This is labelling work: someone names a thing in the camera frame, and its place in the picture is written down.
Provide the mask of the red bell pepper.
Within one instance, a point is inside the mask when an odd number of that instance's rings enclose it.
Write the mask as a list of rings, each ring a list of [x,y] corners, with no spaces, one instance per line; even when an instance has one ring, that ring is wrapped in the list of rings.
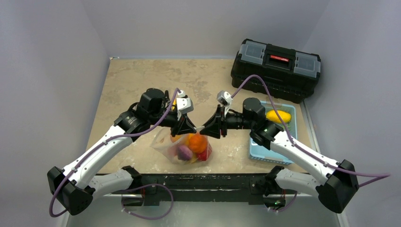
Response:
[[[211,156],[211,154],[212,154],[212,147],[211,147],[211,145],[208,145],[203,152],[197,154],[197,160],[198,161],[207,161],[209,159],[209,157]]]

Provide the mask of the clear zip top bag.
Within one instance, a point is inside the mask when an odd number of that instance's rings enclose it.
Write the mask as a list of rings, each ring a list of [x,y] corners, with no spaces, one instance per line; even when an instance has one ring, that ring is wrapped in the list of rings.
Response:
[[[161,129],[150,146],[173,164],[193,164],[208,161],[212,155],[209,138],[199,132],[172,136],[167,128]]]

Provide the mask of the yellow bell pepper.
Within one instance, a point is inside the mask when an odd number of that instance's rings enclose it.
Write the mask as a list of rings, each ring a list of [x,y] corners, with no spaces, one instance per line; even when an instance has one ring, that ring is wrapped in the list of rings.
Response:
[[[196,155],[192,156],[192,158],[188,161],[186,161],[187,164],[193,164],[198,162],[198,157]]]

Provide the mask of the orange mini pumpkin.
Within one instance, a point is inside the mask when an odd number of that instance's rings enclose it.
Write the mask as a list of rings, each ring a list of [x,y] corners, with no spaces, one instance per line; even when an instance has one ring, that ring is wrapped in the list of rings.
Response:
[[[190,134],[188,136],[188,147],[194,153],[202,153],[208,146],[207,137],[201,134]]]

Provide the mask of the peach fruit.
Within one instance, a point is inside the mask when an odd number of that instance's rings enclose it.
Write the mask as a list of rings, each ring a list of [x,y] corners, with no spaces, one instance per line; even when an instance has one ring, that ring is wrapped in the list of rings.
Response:
[[[176,136],[170,136],[170,140],[172,143],[182,143],[185,141],[186,135],[176,135]]]

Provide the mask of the purple red onion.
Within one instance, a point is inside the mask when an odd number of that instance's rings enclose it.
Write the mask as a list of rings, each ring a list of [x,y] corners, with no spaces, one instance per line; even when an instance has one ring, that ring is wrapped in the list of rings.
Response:
[[[179,160],[188,161],[192,158],[193,152],[186,145],[179,145],[177,147],[177,156]]]

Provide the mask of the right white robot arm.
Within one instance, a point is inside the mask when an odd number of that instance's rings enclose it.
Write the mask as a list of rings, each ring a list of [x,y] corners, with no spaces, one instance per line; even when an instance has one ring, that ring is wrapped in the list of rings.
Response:
[[[351,162],[328,158],[294,139],[283,127],[266,119],[265,107],[257,98],[245,99],[242,112],[225,113],[225,107],[218,105],[200,134],[219,139],[228,130],[250,130],[250,138],[257,145],[289,158],[306,171],[299,173],[275,166],[265,175],[262,186],[265,195],[294,190],[318,198],[334,213],[342,213],[359,190]]]

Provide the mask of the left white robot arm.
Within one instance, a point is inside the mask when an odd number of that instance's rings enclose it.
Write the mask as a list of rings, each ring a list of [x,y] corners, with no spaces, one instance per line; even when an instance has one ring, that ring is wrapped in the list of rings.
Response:
[[[138,192],[143,187],[142,176],[133,167],[125,166],[107,175],[99,175],[98,171],[157,126],[170,128],[172,136],[195,133],[196,127],[187,115],[193,109],[192,100],[182,90],[176,89],[169,96],[167,91],[147,89],[88,151],[65,167],[48,171],[51,204],[58,201],[65,212],[77,215],[100,196]]]

